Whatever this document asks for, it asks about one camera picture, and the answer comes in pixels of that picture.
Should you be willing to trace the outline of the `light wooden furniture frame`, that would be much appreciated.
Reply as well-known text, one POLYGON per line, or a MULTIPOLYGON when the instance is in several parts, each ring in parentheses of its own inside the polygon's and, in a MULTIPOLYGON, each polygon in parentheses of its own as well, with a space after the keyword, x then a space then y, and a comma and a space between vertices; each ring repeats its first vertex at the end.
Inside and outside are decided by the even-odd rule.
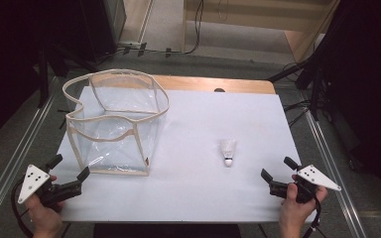
POLYGON ((340 0, 203 0, 202 21, 283 30, 296 62, 325 34, 340 0))

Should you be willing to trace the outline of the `black cabinet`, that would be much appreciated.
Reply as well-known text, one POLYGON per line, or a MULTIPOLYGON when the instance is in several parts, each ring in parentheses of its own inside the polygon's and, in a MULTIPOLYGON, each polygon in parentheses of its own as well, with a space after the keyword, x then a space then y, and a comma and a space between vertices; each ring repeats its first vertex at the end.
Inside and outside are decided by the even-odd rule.
POLYGON ((127 19, 123 0, 56 0, 58 42, 83 60, 114 54, 127 19))

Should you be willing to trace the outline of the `white shuttlecock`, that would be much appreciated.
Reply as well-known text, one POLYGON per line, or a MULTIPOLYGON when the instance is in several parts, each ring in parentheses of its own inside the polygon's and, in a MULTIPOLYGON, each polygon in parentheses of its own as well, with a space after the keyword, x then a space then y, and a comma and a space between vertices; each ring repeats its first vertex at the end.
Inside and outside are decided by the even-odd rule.
POLYGON ((236 141, 232 139, 226 139, 220 141, 220 149, 223 155, 224 164, 227 167, 233 165, 233 156, 236 148, 236 141))

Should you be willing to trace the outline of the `clear plastic bag beige trim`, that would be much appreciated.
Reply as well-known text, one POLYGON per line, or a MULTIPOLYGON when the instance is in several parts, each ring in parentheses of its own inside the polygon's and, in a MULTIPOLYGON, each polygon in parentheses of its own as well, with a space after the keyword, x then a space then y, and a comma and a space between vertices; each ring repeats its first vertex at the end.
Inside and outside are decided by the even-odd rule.
POLYGON ((170 109, 150 74, 109 69, 63 85, 66 133, 78 165, 96 174, 146 176, 170 109))

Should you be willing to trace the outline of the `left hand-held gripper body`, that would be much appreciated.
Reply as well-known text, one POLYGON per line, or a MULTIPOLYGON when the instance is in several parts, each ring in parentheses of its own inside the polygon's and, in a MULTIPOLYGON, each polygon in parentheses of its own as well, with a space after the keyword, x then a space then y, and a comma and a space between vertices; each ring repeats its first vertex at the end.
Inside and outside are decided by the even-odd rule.
POLYGON ((17 202, 23 204, 35 193, 43 206, 52 207, 81 195, 81 185, 81 180, 65 184, 53 183, 48 173, 34 165, 28 165, 17 202))

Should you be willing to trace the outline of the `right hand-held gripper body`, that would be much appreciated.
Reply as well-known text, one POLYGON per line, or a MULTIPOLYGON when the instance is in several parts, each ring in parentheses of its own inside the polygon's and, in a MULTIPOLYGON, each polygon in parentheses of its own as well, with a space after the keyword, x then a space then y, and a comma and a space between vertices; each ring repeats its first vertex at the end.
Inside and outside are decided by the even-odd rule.
MULTIPOLYGON (((291 166, 292 170, 297 172, 295 184, 298 187, 296 198, 297 203, 307 203, 312 200, 317 193, 319 185, 330 188, 336 191, 341 191, 341 186, 319 171, 315 166, 309 165, 304 168, 300 166, 291 166)), ((271 176, 268 176, 268 185, 270 194, 278 197, 287 197, 286 183, 275 181, 271 176)))

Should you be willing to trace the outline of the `wooden table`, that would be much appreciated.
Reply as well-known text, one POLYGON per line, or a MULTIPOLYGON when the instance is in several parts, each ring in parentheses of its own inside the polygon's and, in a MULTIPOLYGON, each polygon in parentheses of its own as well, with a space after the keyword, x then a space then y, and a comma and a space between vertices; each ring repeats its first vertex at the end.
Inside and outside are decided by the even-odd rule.
POLYGON ((165 90, 214 91, 220 88, 233 93, 276 93, 273 83, 267 80, 175 75, 154 75, 154 78, 165 90))

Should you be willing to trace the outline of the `black metal stand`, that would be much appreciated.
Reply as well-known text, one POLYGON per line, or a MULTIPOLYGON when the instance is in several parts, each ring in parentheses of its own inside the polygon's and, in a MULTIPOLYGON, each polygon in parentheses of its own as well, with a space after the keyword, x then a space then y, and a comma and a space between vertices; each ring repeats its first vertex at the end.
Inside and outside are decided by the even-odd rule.
POLYGON ((281 72, 270 76, 268 81, 274 83, 290 74, 300 71, 301 74, 296 80, 297 89, 306 89, 309 85, 312 86, 312 94, 310 99, 310 110, 312 116, 318 120, 318 97, 319 85, 322 75, 322 70, 318 67, 315 57, 309 57, 301 62, 296 62, 293 66, 282 70, 281 72))

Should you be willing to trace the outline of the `person's right hand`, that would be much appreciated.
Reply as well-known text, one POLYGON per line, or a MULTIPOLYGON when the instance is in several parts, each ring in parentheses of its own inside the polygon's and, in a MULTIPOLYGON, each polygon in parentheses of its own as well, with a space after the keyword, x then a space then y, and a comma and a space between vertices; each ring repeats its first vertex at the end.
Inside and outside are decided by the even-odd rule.
POLYGON ((279 228, 281 238, 311 238, 311 230, 304 236, 301 235, 306 219, 317 208, 317 203, 322 202, 327 196, 324 186, 317 187, 316 198, 306 203, 297 203, 298 187, 290 182, 287 187, 287 197, 282 200, 279 217, 279 228))

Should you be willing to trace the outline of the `metal floor rail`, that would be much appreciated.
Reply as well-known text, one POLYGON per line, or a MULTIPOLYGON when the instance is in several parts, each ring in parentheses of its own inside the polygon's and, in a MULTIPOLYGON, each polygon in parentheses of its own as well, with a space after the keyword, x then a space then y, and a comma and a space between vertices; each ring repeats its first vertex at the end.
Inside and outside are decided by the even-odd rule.
POLYGON ((337 165, 333 159, 332 152, 325 139, 323 131, 321 129, 319 120, 315 119, 312 112, 312 107, 309 106, 307 112, 307 120, 310 125, 312 134, 316 140, 317 147, 324 163, 325 169, 329 177, 341 186, 341 191, 338 191, 335 195, 340 205, 341 211, 353 238, 367 238, 365 229, 361 222, 359 213, 355 208, 355 205, 351 199, 349 192, 346 189, 343 178, 337 168, 337 165))
POLYGON ((35 104, 39 94, 34 93, 0 130, 0 206, 49 113, 55 93, 60 91, 57 76, 49 84, 50 96, 41 107, 35 104))

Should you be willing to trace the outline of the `person's left hand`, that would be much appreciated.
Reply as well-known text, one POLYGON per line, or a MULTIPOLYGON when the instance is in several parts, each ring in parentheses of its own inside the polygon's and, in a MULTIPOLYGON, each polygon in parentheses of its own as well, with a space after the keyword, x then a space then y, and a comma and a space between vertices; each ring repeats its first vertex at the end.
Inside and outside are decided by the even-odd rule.
POLYGON ((42 205, 33 193, 25 202, 30 219, 34 224, 33 238, 60 238, 63 230, 61 216, 51 208, 42 205))

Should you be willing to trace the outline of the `white table cover sheet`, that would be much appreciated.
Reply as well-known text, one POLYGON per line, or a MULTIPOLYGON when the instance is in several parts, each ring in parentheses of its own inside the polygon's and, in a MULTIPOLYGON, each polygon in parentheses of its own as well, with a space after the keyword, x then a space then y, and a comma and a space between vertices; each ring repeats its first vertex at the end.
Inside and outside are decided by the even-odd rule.
POLYGON ((276 94, 171 90, 170 109, 146 177, 89 176, 66 201, 65 221, 259 223, 275 221, 280 198, 263 169, 290 181, 299 155, 276 94), (220 141, 236 141, 233 165, 220 141))

